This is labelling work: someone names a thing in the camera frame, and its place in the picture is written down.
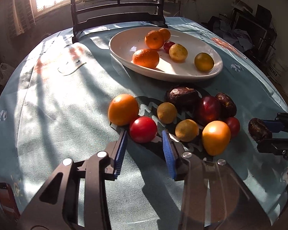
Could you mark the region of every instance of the white plastic bag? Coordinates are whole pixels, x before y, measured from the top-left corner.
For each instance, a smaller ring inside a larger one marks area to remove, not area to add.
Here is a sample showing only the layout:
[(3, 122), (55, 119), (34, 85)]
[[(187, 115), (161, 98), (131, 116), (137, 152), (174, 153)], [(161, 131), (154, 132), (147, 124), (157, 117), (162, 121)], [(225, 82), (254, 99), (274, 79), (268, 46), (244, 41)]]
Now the white plastic bag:
[(0, 64), (0, 85), (5, 86), (15, 68), (6, 63)]

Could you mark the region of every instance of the oval plate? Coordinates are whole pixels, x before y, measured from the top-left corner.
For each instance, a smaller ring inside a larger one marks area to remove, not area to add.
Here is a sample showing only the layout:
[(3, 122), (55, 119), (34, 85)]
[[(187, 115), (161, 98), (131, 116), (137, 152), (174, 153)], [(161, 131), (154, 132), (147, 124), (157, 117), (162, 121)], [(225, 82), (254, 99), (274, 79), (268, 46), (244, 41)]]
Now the oval plate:
[[(172, 29), (169, 29), (171, 32), (169, 41), (181, 44), (188, 50), (188, 57), (184, 63), (175, 63), (169, 54), (160, 48), (158, 50), (160, 61), (155, 69), (133, 64), (131, 62), (133, 53), (148, 48), (144, 42), (147, 33), (158, 29), (158, 27), (136, 27), (116, 34), (109, 42), (112, 55), (125, 67), (147, 77), (164, 81), (195, 82), (210, 79), (221, 72), (222, 59), (211, 46), (194, 36)], [(208, 53), (214, 60), (214, 67), (206, 73), (200, 72), (194, 65), (195, 56), (201, 52)]]

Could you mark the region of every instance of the smartphone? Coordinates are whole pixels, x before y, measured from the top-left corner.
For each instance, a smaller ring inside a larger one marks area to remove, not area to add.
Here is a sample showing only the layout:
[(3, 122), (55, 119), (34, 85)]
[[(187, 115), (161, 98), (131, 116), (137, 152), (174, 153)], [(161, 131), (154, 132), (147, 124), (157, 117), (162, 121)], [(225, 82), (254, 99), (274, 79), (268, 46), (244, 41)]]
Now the smartphone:
[(20, 213), (14, 198), (12, 188), (5, 182), (0, 182), (0, 204), (8, 218), (18, 221)]

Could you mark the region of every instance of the light blue tablecloth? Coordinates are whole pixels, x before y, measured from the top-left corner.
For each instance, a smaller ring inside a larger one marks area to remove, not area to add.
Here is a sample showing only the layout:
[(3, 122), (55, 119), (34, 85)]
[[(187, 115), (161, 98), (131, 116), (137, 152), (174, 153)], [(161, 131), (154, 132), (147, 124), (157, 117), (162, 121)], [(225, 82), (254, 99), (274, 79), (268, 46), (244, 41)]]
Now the light blue tablecloth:
[[(274, 222), (287, 200), (288, 162), (258, 153), (247, 124), (253, 117), (273, 119), (288, 112), (286, 103), (265, 75), (222, 39), (188, 19), (166, 22), (204, 40), (222, 57), (220, 75), (198, 86), (235, 101), (242, 129), (221, 156)], [(163, 101), (174, 85), (137, 74), (110, 55), (108, 43), (115, 34), (143, 25), (149, 24), (89, 29), (74, 45), (72, 29), (63, 30), (43, 40), (16, 68), (0, 97), (0, 182), (12, 185), (20, 212), (63, 159), (85, 160), (117, 139), (107, 118), (115, 96), (128, 93)], [(151, 105), (142, 104), (140, 114)], [(151, 151), (132, 141), (127, 151), (118, 180), (106, 182), (112, 229), (177, 229), (183, 183), (171, 180), (165, 162)]]

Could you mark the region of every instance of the bolt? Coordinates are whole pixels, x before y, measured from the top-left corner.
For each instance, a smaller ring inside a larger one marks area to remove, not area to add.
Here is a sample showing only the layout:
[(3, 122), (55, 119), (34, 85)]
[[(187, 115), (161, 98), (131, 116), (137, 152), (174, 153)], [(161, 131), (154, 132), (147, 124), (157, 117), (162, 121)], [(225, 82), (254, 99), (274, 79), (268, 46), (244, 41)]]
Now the bolt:
[(72, 160), (70, 158), (66, 158), (63, 160), (63, 165), (64, 166), (68, 166), (72, 163)]
[(191, 152), (184, 152), (183, 154), (182, 154), (182, 157), (184, 157), (184, 158), (190, 158), (192, 156), (192, 153)]
[(224, 165), (226, 164), (226, 161), (225, 161), (224, 159), (219, 159), (219, 160), (217, 161), (217, 163), (218, 163), (219, 165), (221, 165), (221, 166), (224, 166)]
[(106, 157), (108, 155), (108, 153), (106, 153), (105, 151), (99, 151), (98, 153), (97, 153), (97, 156), (99, 157), (99, 158), (104, 158), (104, 157)]

